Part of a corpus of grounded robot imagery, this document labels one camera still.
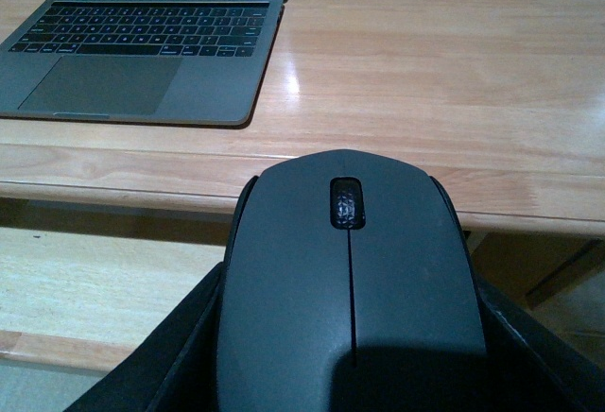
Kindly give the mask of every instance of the wooden desk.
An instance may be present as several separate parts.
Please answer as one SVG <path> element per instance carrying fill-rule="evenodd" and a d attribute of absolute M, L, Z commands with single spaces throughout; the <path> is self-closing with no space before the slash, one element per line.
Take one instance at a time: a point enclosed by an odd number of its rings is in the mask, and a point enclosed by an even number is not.
<path fill-rule="evenodd" d="M 42 1 L 0 0 L 0 39 Z M 287 0 L 247 127 L 3 119 L 0 197 L 227 214 L 347 147 L 437 177 L 466 229 L 602 237 L 603 1 Z"/>

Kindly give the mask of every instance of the laptop keyboard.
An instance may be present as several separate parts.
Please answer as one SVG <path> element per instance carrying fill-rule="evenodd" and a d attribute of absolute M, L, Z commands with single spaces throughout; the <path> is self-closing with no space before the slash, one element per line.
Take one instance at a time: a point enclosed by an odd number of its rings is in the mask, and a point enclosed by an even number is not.
<path fill-rule="evenodd" d="M 9 51 L 249 57 L 266 14 L 263 4 L 55 3 Z"/>

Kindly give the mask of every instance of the computer mouse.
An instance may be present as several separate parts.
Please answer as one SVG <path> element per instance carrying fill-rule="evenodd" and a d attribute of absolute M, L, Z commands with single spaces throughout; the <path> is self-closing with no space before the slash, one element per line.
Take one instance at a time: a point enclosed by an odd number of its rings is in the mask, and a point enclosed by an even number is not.
<path fill-rule="evenodd" d="M 468 251 L 417 167 L 335 150 L 267 169 L 238 202 L 221 287 L 217 410 L 483 410 Z"/>

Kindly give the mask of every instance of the trackpad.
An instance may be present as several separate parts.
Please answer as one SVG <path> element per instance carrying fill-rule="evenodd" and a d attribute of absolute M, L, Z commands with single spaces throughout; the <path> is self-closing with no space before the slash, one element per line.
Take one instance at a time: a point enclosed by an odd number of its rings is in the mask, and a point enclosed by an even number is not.
<path fill-rule="evenodd" d="M 180 59 L 64 56 L 19 107 L 56 115 L 153 114 Z"/>

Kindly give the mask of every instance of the wooden surface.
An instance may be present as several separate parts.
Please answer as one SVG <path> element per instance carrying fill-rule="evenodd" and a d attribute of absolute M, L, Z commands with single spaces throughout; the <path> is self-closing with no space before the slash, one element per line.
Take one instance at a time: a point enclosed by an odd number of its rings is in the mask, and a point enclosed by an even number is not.
<path fill-rule="evenodd" d="M 222 261 L 228 231 L 0 199 L 0 358 L 111 370 Z"/>
<path fill-rule="evenodd" d="M 0 0 L 5 39 L 43 0 Z M 0 120 L 0 196 L 233 211 L 250 176 L 357 148 L 469 229 L 605 234 L 605 0 L 287 0 L 244 129 Z"/>

